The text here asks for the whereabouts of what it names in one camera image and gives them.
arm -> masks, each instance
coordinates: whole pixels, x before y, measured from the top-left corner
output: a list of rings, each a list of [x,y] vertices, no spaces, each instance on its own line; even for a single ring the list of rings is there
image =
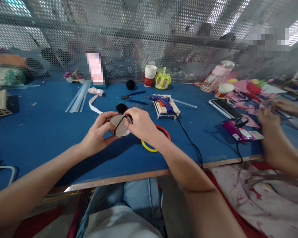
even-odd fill
[[[259,111],[258,119],[262,124],[262,146],[266,163],[298,178],[298,153],[282,131],[279,116],[266,108]]]
[[[295,116],[298,118],[298,107],[295,106],[292,102],[286,100],[277,100],[273,102],[273,106],[283,112],[288,113],[289,115]]]
[[[175,180],[182,186],[196,236],[246,237],[214,184],[187,154],[156,128],[149,114],[135,107],[125,114],[133,118],[133,124],[125,120],[131,133],[163,155]]]
[[[109,122],[103,123],[117,114],[102,113],[81,143],[72,146],[0,191],[0,228],[21,221],[71,167],[116,140],[118,137],[103,138],[111,126]]]

black pom pom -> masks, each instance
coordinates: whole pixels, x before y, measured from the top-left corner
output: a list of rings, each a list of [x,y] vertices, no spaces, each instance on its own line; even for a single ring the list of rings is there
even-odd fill
[[[119,113],[123,114],[125,111],[127,111],[127,106],[121,103],[116,106],[116,109]]]
[[[133,80],[128,80],[126,85],[129,90],[133,90],[136,86],[136,83]]]

hand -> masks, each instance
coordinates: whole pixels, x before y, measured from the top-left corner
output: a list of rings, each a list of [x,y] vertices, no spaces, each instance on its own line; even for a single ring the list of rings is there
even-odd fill
[[[258,110],[258,120],[262,125],[279,125],[280,118],[278,115],[272,113],[271,107],[265,108],[264,110]]]
[[[133,124],[131,124],[129,120],[125,118],[125,126],[139,139],[152,145],[150,142],[161,136],[161,132],[150,119],[148,112],[133,107],[128,109],[124,114],[133,119]]]
[[[292,102],[286,100],[277,100],[273,101],[272,105],[283,112],[288,113],[289,115],[294,115],[298,113],[298,107],[296,107]]]
[[[78,144],[79,150],[85,158],[100,152],[110,143],[120,138],[111,136],[107,139],[104,139],[104,134],[109,129],[115,129],[115,126],[108,122],[108,120],[116,115],[118,115],[118,112],[104,112],[97,117],[95,123],[89,129],[87,135],[84,137],[82,142]]]

black cable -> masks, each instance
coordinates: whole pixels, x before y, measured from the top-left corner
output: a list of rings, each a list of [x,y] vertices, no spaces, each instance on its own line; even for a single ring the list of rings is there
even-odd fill
[[[184,133],[186,134],[186,136],[188,137],[188,139],[189,139],[189,141],[191,142],[191,144],[195,147],[195,148],[197,148],[198,149],[198,151],[199,151],[199,154],[200,154],[200,158],[201,158],[201,169],[203,168],[203,160],[202,160],[202,155],[201,155],[201,152],[200,152],[200,150],[199,150],[199,148],[191,141],[191,139],[190,139],[190,137],[189,137],[189,135],[188,135],[188,133],[186,132],[186,130],[184,129],[184,127],[183,127],[183,125],[182,125],[182,123],[181,123],[181,121],[180,121],[180,119],[179,119],[179,117],[178,117],[178,115],[175,113],[175,112],[173,112],[173,114],[176,116],[176,118],[178,119],[178,121],[180,122],[180,125],[181,125],[181,127],[182,127],[182,129],[183,129],[183,131],[184,131]]]
[[[244,125],[247,124],[247,123],[248,123],[248,118],[246,118],[246,117],[242,117],[242,118],[237,119],[237,121],[236,121],[236,123],[235,123],[235,127],[238,129],[238,132],[239,132],[239,138],[238,138],[237,143],[236,143],[236,151],[237,151],[237,154],[238,154],[239,158],[241,159],[241,161],[236,162],[236,163],[232,163],[232,164],[241,164],[241,163],[244,162],[243,157],[242,157],[241,153],[239,152],[239,148],[238,148],[238,145],[239,145],[239,143],[240,143],[240,141],[241,141],[241,139],[242,139],[242,133],[241,133],[241,130],[239,129],[238,121],[241,120],[241,119],[244,119],[244,118],[245,118],[247,121],[246,121],[245,123],[243,123],[243,124],[244,124]]]

plastic bottle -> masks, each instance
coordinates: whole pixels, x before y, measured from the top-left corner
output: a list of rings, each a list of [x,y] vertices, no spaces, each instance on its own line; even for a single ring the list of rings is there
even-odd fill
[[[228,76],[235,66],[235,63],[229,60],[221,61],[222,64],[219,64],[213,69],[212,73],[206,77],[204,80],[201,90],[210,93],[217,89],[222,79]]]

